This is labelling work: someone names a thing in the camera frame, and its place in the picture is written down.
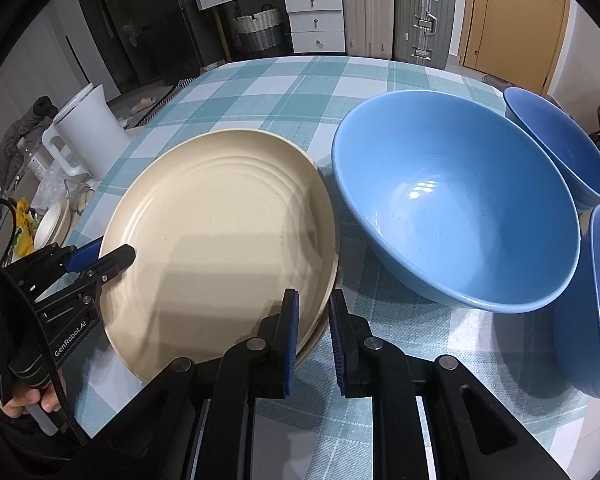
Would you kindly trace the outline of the person's left hand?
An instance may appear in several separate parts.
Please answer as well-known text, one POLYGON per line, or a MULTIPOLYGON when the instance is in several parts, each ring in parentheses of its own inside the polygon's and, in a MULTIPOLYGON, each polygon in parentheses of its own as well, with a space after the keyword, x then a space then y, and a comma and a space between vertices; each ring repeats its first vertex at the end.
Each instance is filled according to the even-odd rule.
POLYGON ((32 404, 38 404, 46 413, 60 410, 60 402, 52 384, 43 389, 29 388, 25 384, 15 385, 12 388, 12 398, 6 404, 1 404, 0 408, 6 416, 19 418, 28 414, 28 406, 32 404))

